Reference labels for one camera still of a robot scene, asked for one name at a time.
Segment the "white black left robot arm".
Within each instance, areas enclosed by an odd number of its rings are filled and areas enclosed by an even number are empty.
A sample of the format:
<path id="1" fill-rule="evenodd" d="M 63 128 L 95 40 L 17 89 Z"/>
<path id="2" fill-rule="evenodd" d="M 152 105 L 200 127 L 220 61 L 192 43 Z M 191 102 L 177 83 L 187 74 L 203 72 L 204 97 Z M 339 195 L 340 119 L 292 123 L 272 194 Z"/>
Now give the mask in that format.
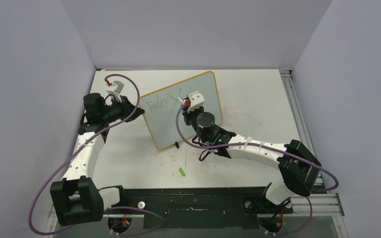
<path id="1" fill-rule="evenodd" d="M 121 186 L 98 189 L 92 180 L 99 153 L 106 143 L 111 123 L 130 122 L 145 113 L 126 96 L 114 96 L 106 104 L 99 93 L 83 97 L 85 112 L 80 120 L 77 146 L 62 179 L 53 182 L 50 194 L 61 226 L 102 220 L 107 209 L 123 213 L 128 207 Z"/>

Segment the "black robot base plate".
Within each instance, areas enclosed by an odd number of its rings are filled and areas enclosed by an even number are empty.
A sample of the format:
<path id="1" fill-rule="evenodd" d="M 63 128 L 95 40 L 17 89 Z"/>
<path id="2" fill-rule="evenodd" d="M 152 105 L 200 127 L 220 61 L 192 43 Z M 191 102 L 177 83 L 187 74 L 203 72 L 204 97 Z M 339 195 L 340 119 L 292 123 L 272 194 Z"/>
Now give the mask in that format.
<path id="1" fill-rule="evenodd" d="M 295 195 L 274 205 L 265 187 L 153 188 L 120 190 L 120 201 L 104 213 L 127 218 L 142 215 L 144 228 L 166 221 L 165 229 L 257 229 L 277 221 L 279 215 L 295 214 Z"/>

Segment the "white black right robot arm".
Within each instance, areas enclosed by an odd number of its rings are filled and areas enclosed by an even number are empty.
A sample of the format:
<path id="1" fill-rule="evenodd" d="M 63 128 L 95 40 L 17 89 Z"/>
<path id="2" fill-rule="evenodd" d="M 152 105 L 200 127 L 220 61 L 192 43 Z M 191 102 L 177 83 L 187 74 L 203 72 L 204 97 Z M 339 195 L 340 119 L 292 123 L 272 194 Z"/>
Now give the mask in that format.
<path id="1" fill-rule="evenodd" d="M 269 143 L 244 137 L 216 125 L 214 115 L 202 107 L 188 113 L 187 107 L 181 106 L 175 118 L 177 130 L 180 117 L 198 138 L 197 142 L 185 139 L 188 145 L 229 159 L 257 162 L 280 172 L 280 178 L 268 184 L 261 198 L 264 211 L 274 212 L 287 198 L 308 197 L 313 192 L 321 164 L 301 141 Z"/>

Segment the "green marker cap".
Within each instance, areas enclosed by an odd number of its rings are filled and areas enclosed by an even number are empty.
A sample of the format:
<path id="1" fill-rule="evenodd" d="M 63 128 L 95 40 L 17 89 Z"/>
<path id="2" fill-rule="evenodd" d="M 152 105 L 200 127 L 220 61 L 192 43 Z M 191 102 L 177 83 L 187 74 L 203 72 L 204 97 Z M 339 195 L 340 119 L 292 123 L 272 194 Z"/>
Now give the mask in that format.
<path id="1" fill-rule="evenodd" d="M 185 171 L 183 170 L 182 167 L 179 167 L 179 172 L 180 172 L 180 174 L 181 174 L 183 177 L 186 176 L 186 173 L 185 173 Z"/>

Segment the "yellow framed whiteboard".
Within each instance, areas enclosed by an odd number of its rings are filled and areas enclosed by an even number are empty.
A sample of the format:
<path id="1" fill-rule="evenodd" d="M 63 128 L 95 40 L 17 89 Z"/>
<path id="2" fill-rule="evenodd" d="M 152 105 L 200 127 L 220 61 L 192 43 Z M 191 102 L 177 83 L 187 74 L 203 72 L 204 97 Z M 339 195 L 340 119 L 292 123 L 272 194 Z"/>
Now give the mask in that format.
<path id="1" fill-rule="evenodd" d="M 144 120 L 158 150 L 182 141 L 176 128 L 176 114 L 181 106 L 180 100 L 196 90 L 204 97 L 204 110 L 212 113 L 215 123 L 220 125 L 223 117 L 213 71 L 206 71 L 140 97 L 139 106 L 145 110 Z"/>

